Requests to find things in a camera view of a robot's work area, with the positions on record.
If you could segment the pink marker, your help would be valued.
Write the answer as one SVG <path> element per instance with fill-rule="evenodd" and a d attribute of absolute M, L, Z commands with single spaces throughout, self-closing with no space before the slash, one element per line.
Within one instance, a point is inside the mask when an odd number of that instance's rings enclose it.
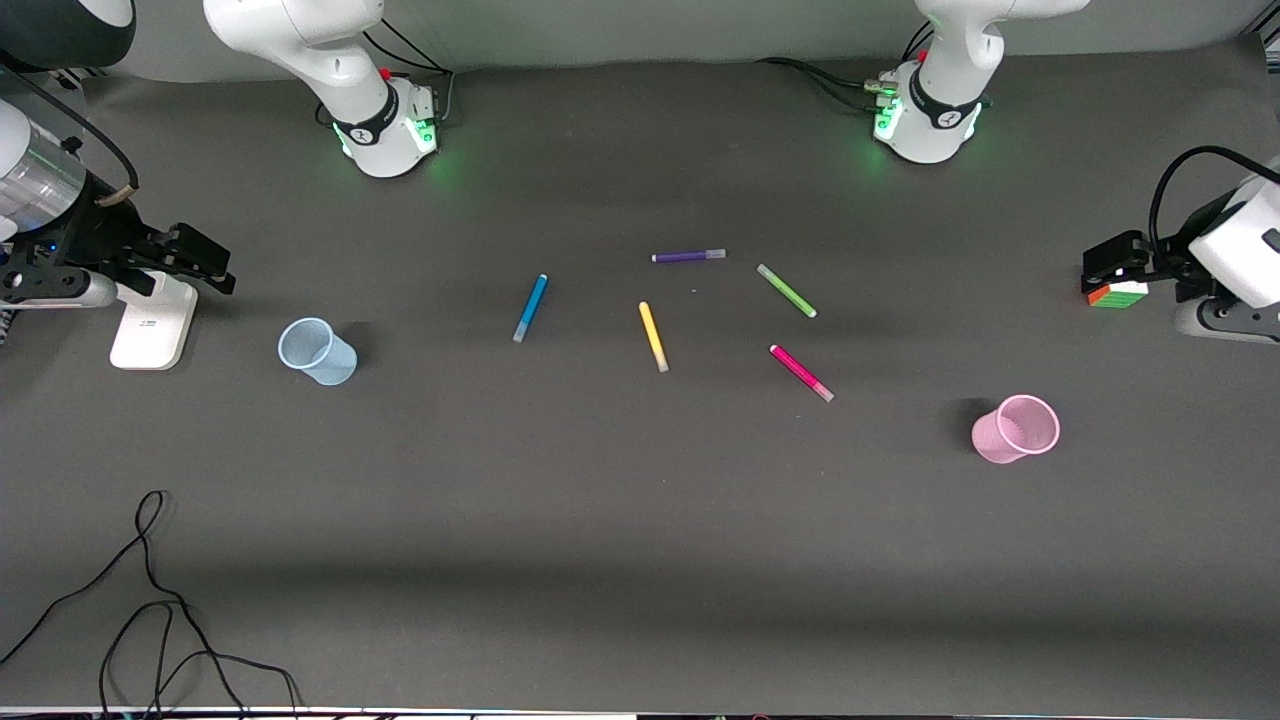
<path fill-rule="evenodd" d="M 824 402 L 829 404 L 835 400 L 835 393 L 827 388 L 818 377 L 804 366 L 790 351 L 780 345 L 772 345 L 769 347 L 771 355 L 786 366 L 801 383 L 804 383 L 810 391 L 813 391 Z"/>

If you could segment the blue marker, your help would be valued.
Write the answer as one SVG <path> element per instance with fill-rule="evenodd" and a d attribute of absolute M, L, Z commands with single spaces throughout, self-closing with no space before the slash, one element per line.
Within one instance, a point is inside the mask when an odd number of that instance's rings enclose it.
<path fill-rule="evenodd" d="M 513 342 L 516 343 L 524 342 L 525 336 L 527 334 L 529 328 L 532 324 L 532 320 L 538 313 L 538 309 L 540 307 L 540 302 L 547 291 L 548 283 L 549 283 L 549 277 L 547 274 L 539 274 L 538 278 L 534 281 L 527 301 L 524 305 L 517 325 L 515 328 L 515 333 L 512 337 Z"/>

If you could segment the white rectangular block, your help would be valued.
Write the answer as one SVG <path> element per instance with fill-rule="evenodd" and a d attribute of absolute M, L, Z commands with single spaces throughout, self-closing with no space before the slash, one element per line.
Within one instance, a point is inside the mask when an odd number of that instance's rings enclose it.
<path fill-rule="evenodd" d="M 118 286 L 125 305 L 110 351 L 110 364 L 123 370 L 163 372 L 180 360 L 198 302 L 189 283 L 161 272 L 147 272 L 150 295 Z"/>

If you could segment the translucent blue plastic cup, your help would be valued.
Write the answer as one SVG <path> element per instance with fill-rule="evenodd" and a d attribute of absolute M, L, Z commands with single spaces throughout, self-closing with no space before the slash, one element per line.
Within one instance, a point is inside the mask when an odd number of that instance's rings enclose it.
<path fill-rule="evenodd" d="M 358 355 L 333 327 L 315 316 L 292 322 L 276 342 L 280 361 L 302 372 L 320 386 L 338 386 L 348 380 L 358 365 Z"/>

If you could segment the translucent pink plastic cup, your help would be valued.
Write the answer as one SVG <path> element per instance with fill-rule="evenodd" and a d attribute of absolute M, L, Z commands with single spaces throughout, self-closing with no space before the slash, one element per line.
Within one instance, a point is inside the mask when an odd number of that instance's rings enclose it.
<path fill-rule="evenodd" d="M 1056 411 L 1033 395 L 1014 395 L 972 428 L 972 443 L 987 461 L 1010 464 L 1023 457 L 1047 454 L 1060 438 Z"/>

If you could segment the green marker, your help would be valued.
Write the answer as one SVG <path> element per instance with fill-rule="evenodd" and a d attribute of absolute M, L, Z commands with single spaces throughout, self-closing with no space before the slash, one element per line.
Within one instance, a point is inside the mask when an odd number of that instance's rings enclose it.
<path fill-rule="evenodd" d="M 756 266 L 756 273 L 763 277 L 777 292 L 786 297 L 804 316 L 814 319 L 818 316 L 817 309 L 804 299 L 790 283 L 776 274 L 765 264 Z"/>

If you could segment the yellow marker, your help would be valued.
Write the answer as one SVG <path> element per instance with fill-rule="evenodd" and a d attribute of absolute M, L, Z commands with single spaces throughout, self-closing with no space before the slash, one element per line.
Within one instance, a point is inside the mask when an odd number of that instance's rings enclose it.
<path fill-rule="evenodd" d="M 657 325 L 657 319 L 652 311 L 652 307 L 649 302 L 641 301 L 637 304 L 637 310 L 646 334 L 646 341 L 649 343 L 652 355 L 655 360 L 655 366 L 659 373 L 666 373 L 669 370 L 669 363 L 666 356 L 666 350 L 662 343 L 660 333 Z"/>

